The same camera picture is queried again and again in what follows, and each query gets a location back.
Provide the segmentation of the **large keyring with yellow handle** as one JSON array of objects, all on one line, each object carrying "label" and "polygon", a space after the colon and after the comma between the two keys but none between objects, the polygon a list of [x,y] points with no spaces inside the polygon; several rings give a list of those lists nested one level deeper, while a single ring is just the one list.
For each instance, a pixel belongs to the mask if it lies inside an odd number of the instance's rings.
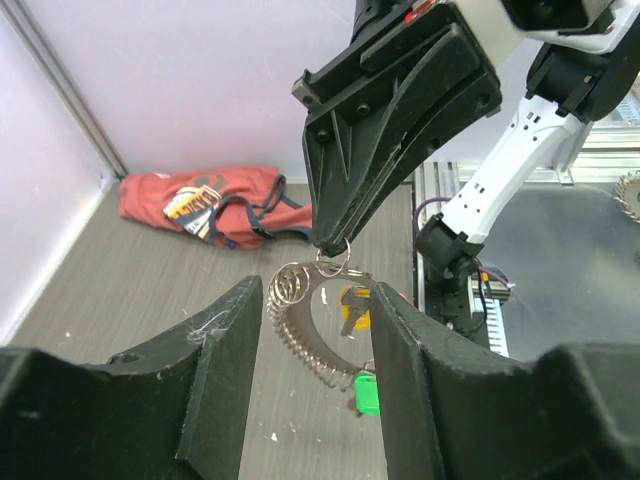
[{"label": "large keyring with yellow handle", "polygon": [[267,286],[265,311],[272,328],[319,383],[347,396],[356,417],[380,415],[372,351],[364,345],[371,327],[375,279],[351,264],[351,251],[279,267]]}]

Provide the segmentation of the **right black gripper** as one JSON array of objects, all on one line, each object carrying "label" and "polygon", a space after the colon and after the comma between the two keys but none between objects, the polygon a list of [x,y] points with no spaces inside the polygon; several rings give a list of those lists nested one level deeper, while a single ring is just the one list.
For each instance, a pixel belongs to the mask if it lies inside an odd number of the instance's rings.
[{"label": "right black gripper", "polygon": [[500,108],[498,1],[358,1],[350,44],[291,94],[313,244],[340,255],[424,160]]}]

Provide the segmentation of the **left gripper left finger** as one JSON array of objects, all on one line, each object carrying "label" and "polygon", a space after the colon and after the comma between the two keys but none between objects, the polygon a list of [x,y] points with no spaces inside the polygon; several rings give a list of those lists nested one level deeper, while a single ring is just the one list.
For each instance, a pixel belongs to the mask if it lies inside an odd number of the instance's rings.
[{"label": "left gripper left finger", "polygon": [[101,365],[1,351],[5,479],[234,479],[262,320],[248,276]]}]

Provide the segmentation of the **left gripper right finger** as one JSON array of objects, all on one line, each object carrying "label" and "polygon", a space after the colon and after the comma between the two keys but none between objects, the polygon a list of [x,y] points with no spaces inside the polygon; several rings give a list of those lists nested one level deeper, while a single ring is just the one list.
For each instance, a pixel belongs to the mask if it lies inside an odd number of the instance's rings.
[{"label": "left gripper right finger", "polygon": [[520,362],[385,283],[370,310],[389,478],[638,477],[636,345],[570,343]]}]

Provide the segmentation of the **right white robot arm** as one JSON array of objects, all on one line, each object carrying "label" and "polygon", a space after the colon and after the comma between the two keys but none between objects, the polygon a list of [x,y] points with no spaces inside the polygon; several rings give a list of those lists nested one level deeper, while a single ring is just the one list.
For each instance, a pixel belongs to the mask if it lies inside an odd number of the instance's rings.
[{"label": "right white robot arm", "polygon": [[430,282],[457,290],[506,204],[569,138],[607,116],[639,71],[635,1],[360,1],[349,46],[292,95],[306,108],[302,147],[313,244],[345,252],[424,160],[503,101],[500,63],[540,42],[523,98],[472,179],[415,245]]}]

